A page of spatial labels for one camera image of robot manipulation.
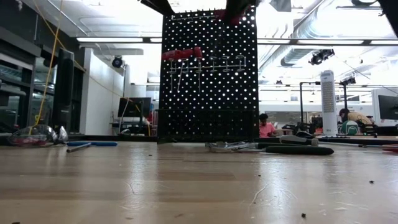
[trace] black handle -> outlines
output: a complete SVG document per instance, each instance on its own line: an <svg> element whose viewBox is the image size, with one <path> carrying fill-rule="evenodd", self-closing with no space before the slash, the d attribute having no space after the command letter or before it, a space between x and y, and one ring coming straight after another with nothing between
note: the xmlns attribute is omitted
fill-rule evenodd
<svg viewBox="0 0 398 224"><path fill-rule="evenodd" d="M327 147L315 146L269 146L266 148L265 152L289 155L327 156L332 155L334 153L334 150Z"/></svg>

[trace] desk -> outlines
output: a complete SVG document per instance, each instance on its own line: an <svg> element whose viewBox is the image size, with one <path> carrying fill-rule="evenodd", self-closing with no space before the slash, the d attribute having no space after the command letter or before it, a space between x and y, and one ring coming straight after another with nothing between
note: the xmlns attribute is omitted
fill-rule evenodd
<svg viewBox="0 0 398 224"><path fill-rule="evenodd" d="M112 124L113 134L118 135L120 121L110 122L110 124ZM123 121L121 125L122 127L120 131L123 131L128 128L131 131L131 134L144 134L145 136L148 136L148 124L146 122L142 122L142 128L140 132L138 132L139 122L137 121Z"/></svg>
<svg viewBox="0 0 398 224"><path fill-rule="evenodd" d="M0 223L397 223L398 156L354 146L328 146L331 156L212 154L203 145L1 146Z"/></svg>
<svg viewBox="0 0 398 224"><path fill-rule="evenodd" d="M293 135L293 130L291 129L276 129L276 131L281 131L283 135Z"/></svg>

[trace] computer monitor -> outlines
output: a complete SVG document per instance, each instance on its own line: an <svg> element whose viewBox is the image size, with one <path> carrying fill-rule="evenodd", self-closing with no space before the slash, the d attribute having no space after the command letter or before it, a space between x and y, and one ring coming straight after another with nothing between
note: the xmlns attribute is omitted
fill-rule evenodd
<svg viewBox="0 0 398 224"><path fill-rule="evenodd" d="M141 116L140 110L141 110L141 104L142 102L144 104L144 109L142 110L144 117L149 116L150 112L150 97L143 97L143 98L129 98L131 101L125 99L125 98L120 98L119 102L119 110L118 110L118 117L124 117L124 118L139 118Z"/></svg>
<svg viewBox="0 0 398 224"><path fill-rule="evenodd" d="M379 95L380 119L398 120L398 97Z"/></svg>

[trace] person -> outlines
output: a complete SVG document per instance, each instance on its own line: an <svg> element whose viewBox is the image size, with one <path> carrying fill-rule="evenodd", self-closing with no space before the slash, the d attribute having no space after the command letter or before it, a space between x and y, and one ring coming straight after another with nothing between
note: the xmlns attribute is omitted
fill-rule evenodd
<svg viewBox="0 0 398 224"><path fill-rule="evenodd" d="M260 138L274 137L278 134L274 128L274 125L267 122L267 119L268 119L267 114L265 114L265 113L260 114L259 119L260 119L260 127L259 127Z"/></svg>
<svg viewBox="0 0 398 224"><path fill-rule="evenodd" d="M355 121L355 122L362 122L363 124L372 124L372 121L367 118L365 115L359 112L350 112L349 109L341 109L338 113L338 116L341 117L342 122L345 121Z"/></svg>
<svg viewBox="0 0 398 224"><path fill-rule="evenodd" d="M146 118L146 120L147 120L150 124L152 124L152 122L153 122L153 120L154 120L154 115L153 115L153 111L152 111L152 110L149 112L149 115L148 115L148 117Z"/></svg>

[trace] debris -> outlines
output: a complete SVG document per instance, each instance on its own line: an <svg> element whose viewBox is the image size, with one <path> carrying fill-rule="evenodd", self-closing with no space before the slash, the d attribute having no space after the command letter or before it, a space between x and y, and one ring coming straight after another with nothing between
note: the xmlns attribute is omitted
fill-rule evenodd
<svg viewBox="0 0 398 224"><path fill-rule="evenodd" d="M347 208L341 207L341 208L335 208L335 210L337 210L337 211L345 211L345 210L347 210Z"/></svg>

